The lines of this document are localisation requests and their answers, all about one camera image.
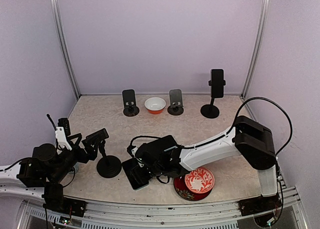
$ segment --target red plate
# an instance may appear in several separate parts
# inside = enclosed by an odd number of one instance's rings
[[[212,189],[208,192],[198,194],[198,193],[193,193],[190,191],[185,183],[185,176],[177,177],[173,180],[173,185],[176,193],[183,199],[186,199],[188,201],[200,201],[211,193]]]
[[[203,194],[212,190],[215,178],[207,168],[199,167],[185,175],[184,182],[191,192]]]

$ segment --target black phone stand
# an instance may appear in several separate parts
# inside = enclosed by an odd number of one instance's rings
[[[209,81],[209,86],[211,87],[211,102],[210,104],[203,105],[201,107],[201,114],[209,119],[217,118],[220,114],[218,107],[214,105],[215,98],[224,97],[224,86],[226,81],[224,80],[224,70],[222,69],[212,69],[211,70],[211,80]]]
[[[103,178],[114,178],[121,172],[121,161],[114,155],[106,155],[105,144],[104,140],[98,146],[102,158],[96,165],[96,170]]]
[[[127,117],[134,117],[139,113],[139,107],[137,107],[135,90],[129,89],[122,91],[123,99],[123,114]]]
[[[182,102],[182,91],[180,89],[173,89],[169,91],[170,106],[168,113],[173,116],[179,116],[184,113],[184,104]]]

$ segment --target white bowl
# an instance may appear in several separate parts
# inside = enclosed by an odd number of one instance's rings
[[[151,114],[160,114],[166,107],[166,101],[160,97],[151,97],[145,101],[144,106]]]

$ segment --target marble table surface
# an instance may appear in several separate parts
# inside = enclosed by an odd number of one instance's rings
[[[173,135],[178,144],[191,145],[212,137],[227,127],[234,119],[241,100],[238,96],[225,96],[216,99],[214,104],[220,115],[207,119],[200,113],[201,106],[210,102],[209,95],[183,95],[184,113],[173,116],[167,109],[158,115],[148,113],[144,106],[146,99],[152,95],[137,95],[140,113],[134,117],[123,114],[123,100],[120,95],[82,96],[72,111],[69,122],[72,134],[82,133],[82,137],[106,128],[109,138],[106,140],[107,155],[115,155],[122,162],[130,159],[126,148],[133,137],[139,135],[159,136]],[[170,104],[169,95],[157,95]],[[242,115],[248,116],[245,109]],[[137,139],[134,144],[141,145],[149,139]],[[178,205],[190,204],[176,193],[173,180],[161,184],[155,178],[149,185],[133,190],[125,172],[110,179],[99,176],[96,170],[101,155],[95,161],[80,163],[74,181],[64,188],[65,196],[113,203],[144,205]],[[242,199],[260,194],[257,171],[243,156],[232,156],[205,166],[214,175],[215,184],[211,194],[197,203],[220,202]],[[66,185],[72,178],[67,175],[62,181]]]

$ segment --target dark plate with floral pattern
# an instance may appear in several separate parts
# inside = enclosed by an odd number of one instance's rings
[[[188,201],[200,201],[204,198],[206,198],[212,191],[209,190],[205,193],[194,193],[192,191],[189,190],[189,188],[187,187],[186,183],[185,183],[185,176],[181,176],[181,177],[176,177],[173,180],[173,185],[174,185],[174,189],[176,191],[176,193],[178,193],[178,195],[180,197],[182,197],[183,199],[186,199]]]

